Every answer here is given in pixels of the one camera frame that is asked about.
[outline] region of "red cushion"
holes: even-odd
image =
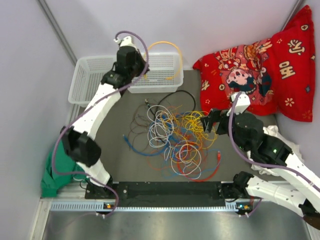
[[[307,5],[271,38],[240,45],[200,58],[203,111],[228,109],[232,93],[250,97],[248,111],[312,122],[315,94],[315,42],[312,12]]]

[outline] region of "crumpled white fabric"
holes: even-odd
[[[302,158],[302,155],[299,151],[299,145],[294,144],[293,142],[285,139],[280,133],[279,133],[279,129],[276,125],[270,125],[268,127],[263,127],[263,131],[265,134],[268,134],[270,136],[274,136],[278,139],[281,139],[285,144],[287,144],[293,151],[294,154],[297,155],[297,157],[300,159],[300,161],[302,163],[304,163],[305,161]],[[247,157],[250,161],[253,161],[251,159],[251,151],[248,151],[247,153]],[[268,175],[274,175],[274,176],[279,176],[278,174],[274,173],[271,169],[267,169],[267,168],[263,168],[257,165],[252,164],[251,169],[253,170],[257,170],[259,172],[259,174],[268,174]]]

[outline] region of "white panel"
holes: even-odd
[[[311,7],[315,28],[316,89],[313,101],[313,122],[294,121],[282,114],[277,116],[277,121],[281,134],[300,145],[305,165],[320,176],[320,1],[308,0],[306,3]]]
[[[35,0],[0,1],[0,239],[30,233],[73,66]]]
[[[129,30],[147,46],[177,44],[184,67],[205,54],[250,44],[280,30],[296,0],[47,0],[77,58],[114,55],[115,34]],[[171,50],[155,46],[154,51]]]

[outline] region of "tangled cable pile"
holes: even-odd
[[[215,132],[213,136],[203,132],[200,118],[204,116],[204,112],[178,113],[178,108],[148,104],[146,118],[137,114],[138,111],[136,111],[132,121],[136,126],[131,129],[130,133],[133,132],[137,135],[147,133],[148,145],[154,149],[152,153],[143,152],[148,146],[143,151],[138,151],[133,147],[134,143],[131,144],[125,136],[124,139],[133,151],[147,156],[148,164],[154,170],[163,171],[161,173],[165,178],[185,176],[192,181],[206,181],[214,176],[220,164],[218,157],[217,166],[207,169],[208,153],[217,151],[217,149],[209,150],[217,139],[217,135]],[[147,132],[135,132],[134,129],[139,126],[148,128]],[[149,157],[156,155],[162,155],[164,158],[162,168],[155,168],[149,162]],[[164,170],[171,170],[169,176],[164,174]],[[202,173],[209,171],[214,172],[209,177],[200,180]]]

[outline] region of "green fabric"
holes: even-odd
[[[53,172],[51,168],[51,160],[52,160],[53,149],[48,155],[48,158],[45,163],[45,169],[43,178],[41,181],[41,188],[43,198],[53,198],[57,196],[58,189],[62,188],[63,186],[70,183],[74,178],[76,179],[84,179],[84,175],[58,175]],[[79,171],[83,172],[83,169],[76,164],[69,156],[66,155],[64,151],[64,146],[62,142],[59,143],[56,157],[55,157],[55,167],[58,172],[65,173],[65,172],[73,172]]]

